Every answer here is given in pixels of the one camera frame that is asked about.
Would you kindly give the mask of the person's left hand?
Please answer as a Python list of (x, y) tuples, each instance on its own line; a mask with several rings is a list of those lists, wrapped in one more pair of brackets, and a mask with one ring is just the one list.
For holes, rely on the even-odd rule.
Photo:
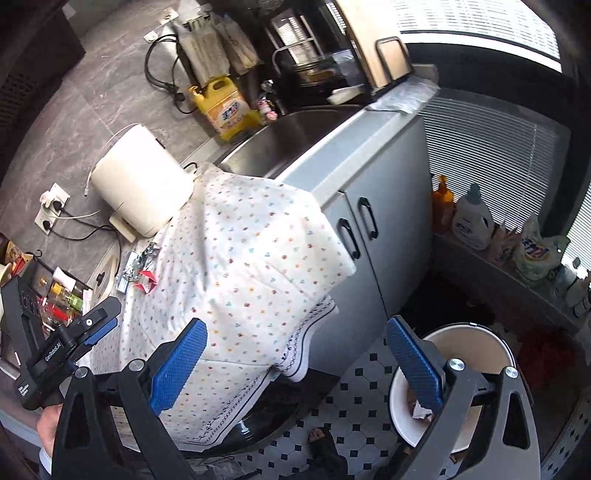
[(43, 449), (49, 457), (53, 456), (54, 442), (62, 410), (62, 404), (51, 405), (43, 409), (37, 422), (37, 432)]

